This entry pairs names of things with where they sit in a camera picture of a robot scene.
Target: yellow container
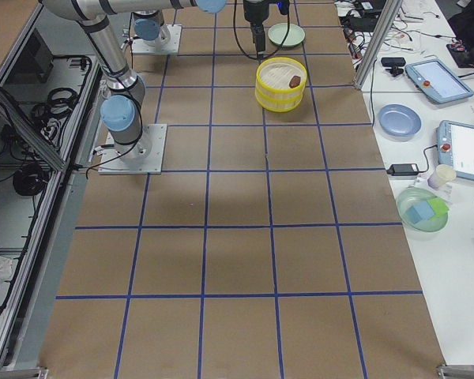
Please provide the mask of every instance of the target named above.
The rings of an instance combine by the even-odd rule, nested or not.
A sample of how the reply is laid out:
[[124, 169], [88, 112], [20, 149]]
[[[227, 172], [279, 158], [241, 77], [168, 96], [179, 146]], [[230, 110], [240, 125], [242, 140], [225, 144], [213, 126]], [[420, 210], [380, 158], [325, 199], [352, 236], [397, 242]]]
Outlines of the yellow container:
[[[294, 76], [300, 84], [290, 88]], [[254, 96], [268, 111], [288, 112], [298, 107], [306, 87], [307, 71], [295, 59], [276, 57], [264, 61], [256, 71]]]

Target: touchscreen tablet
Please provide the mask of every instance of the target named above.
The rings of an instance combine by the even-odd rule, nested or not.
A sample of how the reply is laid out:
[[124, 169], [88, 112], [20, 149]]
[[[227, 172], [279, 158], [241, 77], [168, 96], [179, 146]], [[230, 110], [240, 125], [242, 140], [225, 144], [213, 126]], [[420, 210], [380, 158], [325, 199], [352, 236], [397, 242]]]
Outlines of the touchscreen tablet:
[[416, 86], [436, 103], [464, 99], [474, 92], [438, 59], [406, 65], [406, 73]]
[[474, 126], [442, 121], [438, 128], [439, 162], [452, 166], [461, 178], [474, 180]]

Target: mounting plate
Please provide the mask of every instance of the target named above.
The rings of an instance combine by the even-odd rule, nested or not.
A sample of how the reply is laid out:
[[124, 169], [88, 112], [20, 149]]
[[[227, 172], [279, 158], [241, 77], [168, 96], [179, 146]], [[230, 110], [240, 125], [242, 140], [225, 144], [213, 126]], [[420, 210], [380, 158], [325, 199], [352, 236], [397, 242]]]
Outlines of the mounting plate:
[[[116, 159], [99, 167], [101, 174], [161, 174], [164, 161], [167, 124], [144, 125], [142, 138], [151, 141], [151, 152], [144, 159]], [[107, 135], [106, 144], [114, 144], [111, 134]], [[116, 158], [118, 153], [113, 149], [103, 151], [101, 162]]]
[[142, 39], [135, 39], [132, 44], [134, 55], [168, 55], [178, 54], [179, 44], [181, 43], [181, 25], [167, 25], [171, 33], [171, 40], [167, 44], [156, 48], [144, 43]]

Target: paper cup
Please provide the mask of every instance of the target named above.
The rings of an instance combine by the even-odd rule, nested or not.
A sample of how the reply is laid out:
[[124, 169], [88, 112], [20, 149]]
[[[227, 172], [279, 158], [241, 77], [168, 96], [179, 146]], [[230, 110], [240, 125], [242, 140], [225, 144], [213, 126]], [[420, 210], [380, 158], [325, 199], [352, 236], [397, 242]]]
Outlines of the paper cup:
[[439, 164], [434, 173], [428, 178], [428, 185], [437, 189], [444, 186], [447, 182], [451, 182], [457, 177], [457, 172], [447, 164]]

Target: light green plate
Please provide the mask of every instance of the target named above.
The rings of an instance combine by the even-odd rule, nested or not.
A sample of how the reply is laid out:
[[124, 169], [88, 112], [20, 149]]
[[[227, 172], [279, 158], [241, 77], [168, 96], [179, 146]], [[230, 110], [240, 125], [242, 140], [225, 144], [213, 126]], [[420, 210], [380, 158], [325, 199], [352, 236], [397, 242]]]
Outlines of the light green plate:
[[401, 216], [402, 221], [404, 221], [410, 227], [418, 231], [440, 231], [444, 228], [448, 222], [448, 214], [446, 213], [443, 216], [435, 217], [430, 220], [419, 221], [418, 223], [412, 223], [411, 220], [407, 217], [406, 212], [414, 204], [419, 203], [424, 200], [430, 200], [436, 196], [426, 189], [422, 188], [407, 188], [397, 198], [397, 208], [398, 214]]
[[[286, 36], [288, 24], [281, 23], [275, 24], [269, 29], [269, 39], [274, 45], [281, 45], [283, 42], [284, 36]], [[302, 41], [306, 38], [306, 33], [298, 25], [290, 24], [290, 32], [288, 33], [287, 39], [283, 43], [283, 47], [295, 47], [300, 45]]]

